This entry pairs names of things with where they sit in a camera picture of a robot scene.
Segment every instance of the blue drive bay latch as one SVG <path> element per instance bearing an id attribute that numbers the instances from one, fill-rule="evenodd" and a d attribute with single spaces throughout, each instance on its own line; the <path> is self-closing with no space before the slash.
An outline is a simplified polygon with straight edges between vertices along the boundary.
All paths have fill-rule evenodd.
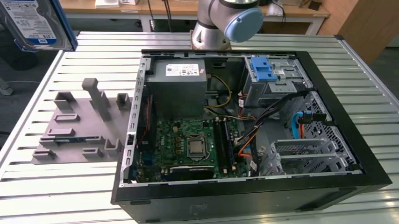
<path id="1" fill-rule="evenodd" d="M 273 74 L 272 64 L 265 57 L 252 57 L 251 66 L 256 75 L 256 81 L 259 82 L 275 82 L 279 80 Z"/>

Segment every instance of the slotted aluminum table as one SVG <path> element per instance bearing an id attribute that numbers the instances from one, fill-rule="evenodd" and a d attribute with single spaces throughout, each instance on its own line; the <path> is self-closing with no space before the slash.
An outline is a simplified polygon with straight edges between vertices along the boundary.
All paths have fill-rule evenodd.
<path id="1" fill-rule="evenodd" d="M 116 162 L 33 165 L 29 161 L 57 91 L 86 98 L 81 81 L 96 77 L 108 97 L 120 92 L 132 96 L 140 50 L 188 49 L 189 34 L 81 32 L 77 39 L 76 52 L 58 52 L 0 152 L 1 223 L 133 223 L 109 204 Z M 232 48 L 311 53 L 393 184 L 323 211 L 186 223 L 397 223 L 399 104 L 345 41 L 332 36 L 256 35 Z"/>

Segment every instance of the hard drive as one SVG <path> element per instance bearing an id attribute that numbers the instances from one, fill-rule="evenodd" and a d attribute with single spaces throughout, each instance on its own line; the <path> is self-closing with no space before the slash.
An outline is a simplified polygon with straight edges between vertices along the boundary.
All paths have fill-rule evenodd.
<path id="1" fill-rule="evenodd" d="M 0 20 L 22 51 L 73 51 L 77 41 L 57 0 L 0 0 Z"/>

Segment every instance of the power supply label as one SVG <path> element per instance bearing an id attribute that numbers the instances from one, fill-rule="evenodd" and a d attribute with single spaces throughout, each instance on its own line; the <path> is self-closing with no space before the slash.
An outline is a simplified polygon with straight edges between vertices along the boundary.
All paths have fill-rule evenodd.
<path id="1" fill-rule="evenodd" d="M 168 64 L 166 76 L 199 76 L 199 64 Z"/>
<path id="2" fill-rule="evenodd" d="M 24 36 L 34 44 L 53 44 L 57 39 L 36 0 L 1 0 L 9 16 Z"/>

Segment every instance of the ram slot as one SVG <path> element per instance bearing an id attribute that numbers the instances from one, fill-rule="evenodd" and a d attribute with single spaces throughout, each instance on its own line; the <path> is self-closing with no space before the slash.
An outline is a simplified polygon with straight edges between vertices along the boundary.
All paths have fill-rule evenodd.
<path id="1" fill-rule="evenodd" d="M 232 170 L 231 158 L 229 158 L 229 147 L 232 153 L 231 141 L 228 141 L 228 130 L 224 121 L 213 121 L 213 137 L 215 137 L 215 146 L 217 154 L 217 165 L 219 171 L 227 173 L 228 170 Z"/>

